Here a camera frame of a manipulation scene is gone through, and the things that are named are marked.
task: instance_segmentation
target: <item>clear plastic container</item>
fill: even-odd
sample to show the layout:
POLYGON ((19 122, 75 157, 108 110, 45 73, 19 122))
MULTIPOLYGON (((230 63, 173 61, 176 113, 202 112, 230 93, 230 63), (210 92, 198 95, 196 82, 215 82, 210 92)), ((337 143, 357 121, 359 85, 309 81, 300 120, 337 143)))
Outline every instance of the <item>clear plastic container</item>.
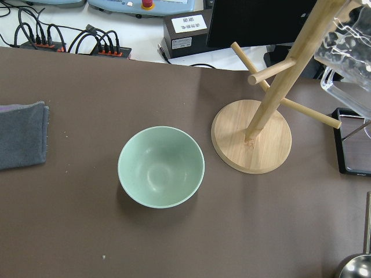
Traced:
POLYGON ((326 65, 322 88, 365 121, 371 119, 371 1, 347 1, 331 22, 314 57, 326 65), (335 72, 360 86, 361 92, 339 89, 333 81, 335 72))

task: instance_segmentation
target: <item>white desk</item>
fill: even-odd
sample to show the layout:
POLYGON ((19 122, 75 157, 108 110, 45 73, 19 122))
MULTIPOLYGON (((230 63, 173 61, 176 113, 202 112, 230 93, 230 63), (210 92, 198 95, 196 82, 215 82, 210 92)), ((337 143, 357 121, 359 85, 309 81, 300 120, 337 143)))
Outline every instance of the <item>white desk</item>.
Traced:
MULTIPOLYGON (((14 5, 25 5, 18 0, 8 0, 14 5)), ((36 10, 45 10, 41 13, 40 20, 44 23, 53 23, 55 25, 67 25, 85 29, 87 24, 104 31, 114 30, 118 33, 120 45, 123 47, 131 47, 131 59, 140 61, 152 61, 157 63, 165 63, 162 56, 158 53, 157 44, 161 43, 165 47, 163 41, 163 18, 152 17, 137 19, 134 16, 123 13, 106 13, 96 10, 89 6, 79 8, 60 8, 54 5, 34 5, 36 10)), ((202 10, 202 0, 196 0, 195 10, 202 10)), ((0 14, 6 13, 6 9, 1 9, 0 14)), ((27 14, 22 14, 22 20, 35 25, 35 21, 27 14)), ((4 37, 7 43, 13 43, 14 31, 19 24, 18 10, 12 9, 10 15, 0 18, 0 34, 4 37)), ((63 37, 68 44, 78 35, 78 31, 62 28, 63 37)), ((60 41, 58 33, 52 28, 52 39, 60 41)), ((22 31, 19 32, 18 42, 27 41, 22 31)), ((80 53, 89 53, 95 45, 95 40, 88 37, 80 46, 80 53)), ((0 46, 6 46, 0 40, 0 46)), ((258 70, 265 68, 263 55, 266 52, 265 46, 245 47, 245 53, 254 62, 258 70)), ((195 63, 207 63, 216 68, 226 70, 246 70, 239 58, 231 49, 217 50, 213 52, 200 53, 191 56, 184 56, 170 60, 173 64, 191 65, 195 63)))

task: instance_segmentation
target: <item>black cable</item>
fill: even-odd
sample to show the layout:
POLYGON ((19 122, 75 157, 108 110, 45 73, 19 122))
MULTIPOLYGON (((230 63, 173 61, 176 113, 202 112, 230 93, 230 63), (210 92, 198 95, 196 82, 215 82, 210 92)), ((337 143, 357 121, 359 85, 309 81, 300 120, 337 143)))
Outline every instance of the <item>black cable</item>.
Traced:
POLYGON ((38 12, 38 14, 37 14, 37 19, 36 19, 36 21, 37 22, 39 22, 40 23, 40 15, 41 15, 41 13, 43 12, 45 10, 45 8, 42 8, 41 10, 40 10, 40 12, 38 12))
POLYGON ((18 27, 16 28, 16 31, 14 32, 14 43, 13 44, 17 46, 18 33, 22 25, 26 25, 28 27, 28 33, 31 39, 31 44, 34 45, 36 43, 34 33, 32 32, 31 26, 26 22, 23 22, 22 24, 18 25, 18 27))
MULTIPOLYGON (((171 64, 170 61, 169 61, 169 59, 168 59, 168 57, 166 56, 166 53, 165 53, 164 49, 162 48, 162 46, 161 46, 160 44, 158 44, 158 50, 159 50, 159 52, 160 52, 162 58, 163 58, 163 59, 164 59, 168 64, 171 64)), ((215 68, 215 67, 213 67, 212 65, 209 65, 209 64, 203 64, 203 63, 200 63, 200 64, 193 64, 193 65, 191 65, 191 67, 197 67, 197 66, 200 66, 200 65, 205 66, 205 67, 209 67, 209 68, 215 68)))
MULTIPOLYGON (((39 20, 39 22, 43 25, 49 25, 48 23, 44 23, 42 22, 41 20, 39 20)), ((79 28, 74 28, 74 27, 69 27, 69 26, 64 26, 64 25, 56 25, 57 27, 59 28, 66 28, 66 29, 71 29, 71 30, 75 30, 75 31, 84 31, 83 29, 79 29, 79 28)))
POLYGON ((110 36, 108 36, 108 35, 109 35, 110 33, 114 33, 114 34, 116 35, 116 39, 118 40, 117 33, 116 33, 115 31, 113 31, 113 30, 109 30, 109 31, 107 31, 107 32, 104 32, 104 31, 101 30, 101 29, 97 29, 97 31, 103 33, 103 35, 100 37, 100 39, 99 39, 99 41, 97 42, 97 44, 100 43, 100 42, 102 41, 102 39, 106 36, 107 39, 108 39, 108 43, 109 43, 109 45, 110 45, 110 51, 111 51, 111 53, 113 54, 113 53, 115 52, 115 50, 114 50, 114 44, 112 43, 112 39, 111 39, 110 36))
POLYGON ((209 67, 209 68, 215 68, 215 67, 213 67, 212 65, 209 65, 209 64, 193 64, 193 65, 191 65, 192 67, 198 67, 198 66, 200 66, 200 65, 203 65, 203 66, 205 66, 205 67, 209 67))
POLYGON ((6 45, 11 46, 11 44, 7 43, 7 42, 4 40, 4 38, 2 37, 1 34, 0 34, 0 38, 2 39, 2 41, 3 41, 6 45))
POLYGON ((0 9, 8 9, 8 12, 7 12, 6 14, 2 14, 2 15, 0 15, 0 17, 6 17, 6 16, 10 15, 10 7, 6 6, 6 5, 3 3, 3 1, 0 1, 0 3, 4 5, 4 7, 0 7, 0 9))
MULTIPOLYGON (((19 8, 18 9, 18 21, 19 21, 19 24, 22 24, 22 18, 21 18, 22 12, 25 12, 25 13, 29 14, 30 16, 32 16, 36 20, 36 24, 39 27, 40 33, 41 33, 41 42, 42 42, 43 45, 45 45, 46 44, 45 33, 44 33, 44 30, 43 30, 43 28, 41 26, 41 23, 38 21, 37 17, 30 10, 27 10, 25 8, 19 8)), ((22 28, 22 31, 24 32, 24 34, 26 35, 26 31, 25 31, 23 25, 21 25, 21 28, 22 28)))
POLYGON ((0 0, 0 3, 8 8, 15 8, 15 9, 27 8, 27 9, 32 9, 35 13, 39 13, 37 10, 35 10, 33 7, 30 7, 30 6, 26 6, 26 5, 17 6, 17 5, 13 5, 8 2, 5 2, 4 0, 0 0))
POLYGON ((75 38, 74 38, 74 40, 71 42, 71 44, 70 44, 70 47, 68 48, 68 53, 70 53, 71 52, 71 50, 72 50, 72 47, 73 47, 73 45, 75 44, 75 42, 84 34, 84 33, 87 33, 86 32, 86 30, 82 30, 75 38))
POLYGON ((84 35, 84 36, 79 40, 79 42, 78 42, 77 45, 76 45, 75 54, 78 54, 78 53, 79 53, 79 48, 80 48, 80 45, 81 45, 82 41, 83 41, 86 37, 88 37, 88 36, 93 36, 93 35, 87 33, 87 34, 85 34, 85 35, 84 35))
POLYGON ((50 46, 50 45, 53 44, 52 36, 51 36, 51 34, 50 34, 50 29, 51 29, 52 27, 54 27, 54 28, 57 30, 57 32, 58 32, 58 34, 59 34, 60 42, 62 43, 63 51, 64 51, 65 53, 67 53, 66 44, 64 43, 64 39, 63 39, 62 33, 61 33, 61 31, 59 30, 59 27, 58 27, 57 25, 55 25, 55 24, 49 24, 48 29, 46 30, 46 33, 48 34, 48 45, 50 46))

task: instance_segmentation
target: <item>wooden peg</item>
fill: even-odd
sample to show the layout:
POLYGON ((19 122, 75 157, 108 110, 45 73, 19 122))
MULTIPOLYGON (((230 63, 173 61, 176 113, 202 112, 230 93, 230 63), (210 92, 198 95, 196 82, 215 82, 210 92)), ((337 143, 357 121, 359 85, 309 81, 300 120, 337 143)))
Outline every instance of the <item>wooden peg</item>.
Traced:
MULTIPOLYGON (((233 51, 236 53, 236 55, 240 58, 240 60, 243 62, 243 64, 246 66, 246 68, 252 73, 256 74, 258 72, 257 68, 255 65, 252 63, 252 61, 248 58, 248 56, 243 52, 243 50, 239 47, 239 45, 234 42, 231 45, 231 48, 233 51)), ((262 80, 259 82, 259 85, 261 88, 266 92, 269 88, 270 85, 266 80, 262 80)), ((281 104, 283 104, 286 107, 289 107, 291 109, 296 110, 297 112, 300 112, 302 114, 305 114, 313 119, 316 119, 326 125, 329 125, 335 129, 339 129, 341 126, 341 121, 333 119, 325 114, 322 114, 316 110, 313 110, 311 108, 308 108, 306 106, 303 106, 299 103, 296 103, 292 100, 288 100, 287 98, 283 98, 281 100, 281 104)))
POLYGON ((289 57, 284 61, 281 61, 275 65, 270 66, 269 68, 266 68, 262 71, 259 71, 255 74, 250 75, 248 77, 248 82, 251 85, 256 85, 260 83, 261 81, 266 80, 267 78, 272 77, 280 73, 281 71, 284 71, 292 67, 295 64, 296 64, 295 59, 289 57))

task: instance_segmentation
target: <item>bowl rim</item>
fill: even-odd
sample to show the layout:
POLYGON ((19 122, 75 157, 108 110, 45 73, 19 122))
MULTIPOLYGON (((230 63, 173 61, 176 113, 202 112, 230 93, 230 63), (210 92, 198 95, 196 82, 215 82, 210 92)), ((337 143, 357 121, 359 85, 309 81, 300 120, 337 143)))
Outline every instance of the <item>bowl rim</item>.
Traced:
POLYGON ((134 134, 126 143, 125 145, 122 147, 121 149, 121 152, 120 152, 120 155, 119 155, 119 158, 118 158, 118 163, 117 163, 117 173, 118 173, 118 178, 119 178, 119 181, 120 181, 120 184, 123 188, 123 190, 126 192, 126 194, 129 195, 130 198, 132 198, 135 202, 139 203, 139 204, 142 204, 146 207, 151 207, 151 208, 158 208, 158 209, 167 209, 167 208, 170 208, 170 207, 175 207, 175 206, 178 206, 179 204, 182 204, 184 203, 185 201, 187 201, 190 197, 192 197, 194 195, 194 193, 198 190, 198 188, 200 187, 201 183, 202 183, 202 180, 203 180, 203 177, 204 177, 204 174, 205 174, 205 158, 203 156, 203 152, 200 148, 200 146, 198 145, 198 143, 192 138, 192 136, 190 136, 188 133, 184 132, 183 130, 180 130, 176 127, 172 127, 172 126, 152 126, 152 127, 148 127, 146 129, 143 129, 139 132, 137 132, 136 134, 134 134), (121 161, 122 161, 122 157, 123 157, 123 153, 125 151, 125 148, 129 145, 129 143, 134 140, 137 136, 139 136, 141 133, 145 133, 149 130, 152 130, 152 129, 172 129, 172 130, 175 130, 175 131, 178 131, 180 133, 183 133, 184 135, 186 135, 193 143, 194 145, 196 146, 199 154, 201 155, 201 159, 202 159, 202 172, 201 172, 201 176, 199 178, 199 181, 197 183, 197 186, 194 188, 194 190, 187 196, 185 197, 184 199, 176 202, 176 203, 172 203, 172 204, 168 204, 168 205, 165 205, 165 206, 156 206, 156 205, 153 205, 153 204, 147 204, 145 202, 142 202, 141 200, 137 200, 134 196, 132 196, 132 194, 130 194, 130 192, 125 188, 124 184, 123 184, 123 181, 121 180, 121 175, 120 175, 120 164, 121 164, 121 161))

